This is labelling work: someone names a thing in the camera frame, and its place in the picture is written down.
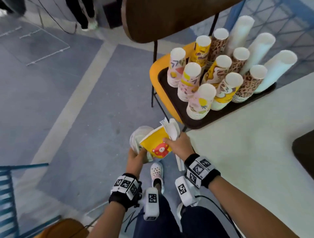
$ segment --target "paper cup with bear print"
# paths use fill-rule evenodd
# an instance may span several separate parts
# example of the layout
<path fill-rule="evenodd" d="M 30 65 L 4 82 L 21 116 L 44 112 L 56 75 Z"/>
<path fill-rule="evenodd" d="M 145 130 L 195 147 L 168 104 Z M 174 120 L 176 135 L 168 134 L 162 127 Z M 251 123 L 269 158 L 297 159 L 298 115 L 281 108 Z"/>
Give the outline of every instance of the paper cup with bear print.
<path fill-rule="evenodd" d="M 196 38 L 194 50 L 190 55 L 189 62 L 195 62 L 201 67 L 205 67 L 210 43 L 211 39 L 207 35 L 201 35 Z"/>
<path fill-rule="evenodd" d="M 232 98 L 233 102 L 241 103 L 253 95 L 253 92 L 262 83 L 267 74 L 267 68 L 264 65 L 253 65 L 244 76 L 243 84 Z"/>
<path fill-rule="evenodd" d="M 174 48 L 170 52 L 170 63 L 167 72 L 167 82 L 170 86 L 177 88 L 182 78 L 185 61 L 185 50 L 183 48 Z"/>
<path fill-rule="evenodd" d="M 204 74 L 202 84 L 208 83 L 217 88 L 219 83 L 225 78 L 231 63 L 229 56 L 219 55 L 210 69 Z"/>
<path fill-rule="evenodd" d="M 198 91 L 189 100 L 187 114 L 194 120 L 204 118 L 210 110 L 213 99 L 216 95 L 216 89 L 211 84 L 203 84 Z"/>
<path fill-rule="evenodd" d="M 180 100 L 188 102 L 198 90 L 200 75 L 201 67 L 199 64 L 191 62 L 186 65 L 178 86 L 178 97 Z"/>
<path fill-rule="evenodd" d="M 217 93 L 211 109 L 214 111 L 223 109 L 229 102 L 231 102 L 232 97 L 242 83 L 243 78 L 240 74 L 234 72 L 227 74 L 217 88 Z"/>
<path fill-rule="evenodd" d="M 250 51 L 244 47 L 238 47 L 234 50 L 231 56 L 231 66 L 229 68 L 229 73 L 235 72 L 240 73 L 240 70 L 244 66 L 246 60 L 250 57 Z"/>
<path fill-rule="evenodd" d="M 212 43 L 210 44 L 208 52 L 207 64 L 205 67 L 206 70 L 209 70 L 217 56 L 219 56 L 224 51 L 228 36 L 229 32 L 225 28 L 218 28 L 214 31 L 212 36 Z"/>

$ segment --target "chair seat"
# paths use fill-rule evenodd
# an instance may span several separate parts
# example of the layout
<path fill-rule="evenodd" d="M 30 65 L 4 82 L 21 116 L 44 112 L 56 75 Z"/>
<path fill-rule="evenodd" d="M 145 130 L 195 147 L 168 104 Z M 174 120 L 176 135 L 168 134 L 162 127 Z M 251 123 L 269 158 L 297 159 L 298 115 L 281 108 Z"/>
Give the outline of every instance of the chair seat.
<path fill-rule="evenodd" d="M 193 48 L 194 48 L 194 44 L 195 44 L 195 42 L 192 42 L 192 43 L 183 47 L 183 49 L 186 52 L 185 58 L 188 58 L 190 56 L 190 54 L 192 53 Z M 159 96 L 160 100 L 163 102 L 163 104 L 166 106 L 169 113 L 178 122 L 182 123 L 181 118 L 179 117 L 177 111 L 175 110 L 174 106 L 172 105 L 171 101 L 169 100 L 166 92 L 164 91 L 164 89 L 162 88 L 162 86 L 160 85 L 160 83 L 158 81 L 159 72 L 162 69 L 167 68 L 169 66 L 169 63 L 170 63 L 170 53 L 161 57 L 160 59 L 156 60 L 155 63 L 153 63 L 153 65 L 150 67 L 150 70 L 149 70 L 149 76 L 150 76 L 150 80 L 152 82 L 152 85 L 154 86 L 154 88 L 156 90 L 156 93 L 158 94 L 158 96 Z"/>

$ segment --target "person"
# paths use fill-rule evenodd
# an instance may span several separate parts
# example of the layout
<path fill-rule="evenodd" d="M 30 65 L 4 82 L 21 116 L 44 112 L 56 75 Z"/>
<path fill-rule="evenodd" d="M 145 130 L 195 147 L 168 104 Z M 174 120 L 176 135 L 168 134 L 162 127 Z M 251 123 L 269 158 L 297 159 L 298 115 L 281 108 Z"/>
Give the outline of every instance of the person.
<path fill-rule="evenodd" d="M 86 9 L 87 15 L 91 19 L 90 22 L 87 20 L 87 17 L 83 13 L 78 0 L 65 0 L 65 1 L 67 3 L 68 8 L 71 10 L 73 15 L 75 16 L 76 20 L 81 25 L 82 31 L 95 30 L 98 27 L 98 22 L 96 20 L 96 14 L 95 14 L 94 4 L 92 0 L 82 0 Z"/>
<path fill-rule="evenodd" d="M 186 133 L 181 133 L 176 141 L 164 138 L 172 151 L 187 164 L 195 154 L 190 138 Z M 141 149 L 136 155 L 129 150 L 126 172 L 139 178 L 146 150 Z M 207 188 L 215 195 L 221 206 L 229 213 L 246 238 L 297 238 L 283 222 L 270 211 L 254 201 L 252 198 L 231 185 L 220 173 L 211 179 Z M 217 217 L 208 209 L 200 206 L 182 207 L 180 211 L 182 233 L 170 211 L 166 198 L 162 195 L 164 182 L 163 170 L 159 163 L 151 166 L 152 184 L 159 191 L 160 214 L 155 221 L 145 221 L 143 215 L 136 221 L 133 238 L 165 238 L 165 237 L 190 237 L 190 238 L 224 238 L 229 237 Z M 125 215 L 126 208 L 112 201 L 105 209 L 88 238 L 117 238 Z"/>

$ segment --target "stack of paper cups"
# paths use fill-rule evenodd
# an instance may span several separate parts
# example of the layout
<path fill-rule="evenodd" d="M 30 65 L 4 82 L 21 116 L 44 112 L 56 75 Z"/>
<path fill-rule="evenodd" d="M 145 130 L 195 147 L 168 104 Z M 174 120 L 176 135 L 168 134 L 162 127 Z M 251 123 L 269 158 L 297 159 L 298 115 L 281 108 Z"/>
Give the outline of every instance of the stack of paper cups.
<path fill-rule="evenodd" d="M 193 94 L 198 90 L 201 70 L 200 65 L 194 62 L 188 63 L 184 68 L 178 87 L 178 97 L 182 101 L 188 102 Z"/>
<path fill-rule="evenodd" d="M 202 67 L 202 72 L 204 72 L 206 63 L 207 63 L 207 56 L 210 47 L 211 39 L 209 36 L 201 35 L 196 38 L 194 50 L 190 55 L 189 62 L 198 63 Z"/>
<path fill-rule="evenodd" d="M 258 86 L 254 93 L 261 93 L 274 84 L 288 69 L 298 60 L 292 51 L 280 51 L 277 55 L 267 61 L 264 66 L 268 72 L 263 82 Z"/>
<path fill-rule="evenodd" d="M 205 73 L 202 84 L 212 84 L 215 88 L 225 78 L 229 67 L 231 66 L 231 59 L 226 55 L 219 55 L 210 69 Z"/>
<path fill-rule="evenodd" d="M 270 48 L 275 44 L 276 38 L 270 33 L 259 34 L 249 46 L 250 57 L 240 71 L 244 75 L 253 65 L 257 65 L 264 58 Z"/>
<path fill-rule="evenodd" d="M 174 48 L 170 52 L 170 64 L 167 72 L 167 82 L 170 86 L 174 88 L 179 86 L 185 65 L 185 50 Z"/>
<path fill-rule="evenodd" d="M 233 102 L 240 103 L 246 101 L 253 95 L 253 92 L 262 83 L 267 74 L 267 69 L 263 65 L 253 65 L 249 72 L 243 77 L 243 84 L 232 98 Z"/>
<path fill-rule="evenodd" d="M 246 38 L 254 24 L 254 19 L 250 16 L 241 16 L 236 21 L 230 32 L 228 42 L 225 47 L 225 54 L 231 56 L 238 47 L 245 45 Z"/>
<path fill-rule="evenodd" d="M 229 68 L 229 73 L 235 72 L 239 73 L 245 64 L 246 60 L 249 58 L 250 52 L 247 48 L 239 47 L 234 50 L 231 56 L 232 64 Z"/>
<path fill-rule="evenodd" d="M 223 109 L 243 84 L 243 78 L 240 74 L 232 72 L 221 81 L 217 88 L 217 93 L 212 103 L 211 109 L 218 111 Z"/>
<path fill-rule="evenodd" d="M 228 39 L 229 32 L 225 28 L 216 29 L 212 36 L 212 43 L 210 44 L 207 65 L 205 70 L 208 70 L 214 63 L 217 56 L 219 56 L 225 49 L 225 44 Z"/>
<path fill-rule="evenodd" d="M 210 106 L 216 95 L 216 89 L 211 84 L 203 84 L 189 100 L 187 114 L 194 120 L 203 119 L 210 110 Z"/>

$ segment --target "hand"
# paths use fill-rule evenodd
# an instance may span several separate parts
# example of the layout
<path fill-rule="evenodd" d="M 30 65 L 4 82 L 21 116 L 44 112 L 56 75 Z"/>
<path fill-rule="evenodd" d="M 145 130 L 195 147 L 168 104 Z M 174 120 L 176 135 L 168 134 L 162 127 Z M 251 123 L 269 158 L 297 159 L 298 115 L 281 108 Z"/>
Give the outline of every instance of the hand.
<path fill-rule="evenodd" d="M 181 132 L 179 138 L 175 141 L 168 138 L 163 138 L 163 141 L 168 144 L 173 153 L 179 156 L 183 161 L 185 161 L 191 154 L 195 153 L 191 145 L 190 138 L 184 132 Z"/>
<path fill-rule="evenodd" d="M 142 148 L 138 155 L 133 151 L 132 148 L 129 149 L 128 159 L 127 159 L 127 170 L 126 173 L 133 174 L 139 179 L 139 174 L 141 173 L 143 163 L 145 162 L 147 150 Z"/>

